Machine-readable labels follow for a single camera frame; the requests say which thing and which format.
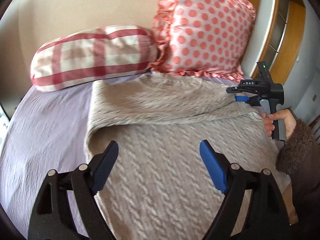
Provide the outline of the brown fuzzy sleeve forearm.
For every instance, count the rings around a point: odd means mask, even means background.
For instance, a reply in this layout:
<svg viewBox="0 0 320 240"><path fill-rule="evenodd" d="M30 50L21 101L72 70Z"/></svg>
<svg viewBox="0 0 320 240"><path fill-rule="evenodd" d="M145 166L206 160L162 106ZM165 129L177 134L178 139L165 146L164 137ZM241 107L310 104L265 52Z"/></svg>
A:
<svg viewBox="0 0 320 240"><path fill-rule="evenodd" d="M290 176L298 221L305 227L319 224L319 144L303 121L279 151L276 169Z"/></svg>

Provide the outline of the person's right hand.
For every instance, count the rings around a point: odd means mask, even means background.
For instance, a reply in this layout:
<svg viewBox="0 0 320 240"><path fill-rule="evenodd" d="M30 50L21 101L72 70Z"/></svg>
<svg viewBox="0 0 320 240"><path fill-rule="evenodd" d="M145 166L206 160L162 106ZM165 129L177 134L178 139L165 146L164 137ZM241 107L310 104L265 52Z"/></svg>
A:
<svg viewBox="0 0 320 240"><path fill-rule="evenodd" d="M272 132L276 129L274 125L276 121L278 123L283 122L287 139L290 139L297 124L295 117L292 115L289 109L283 109L270 115L267 115L265 112L263 112L262 118L264 119L264 128L268 137L271 137Z"/></svg>

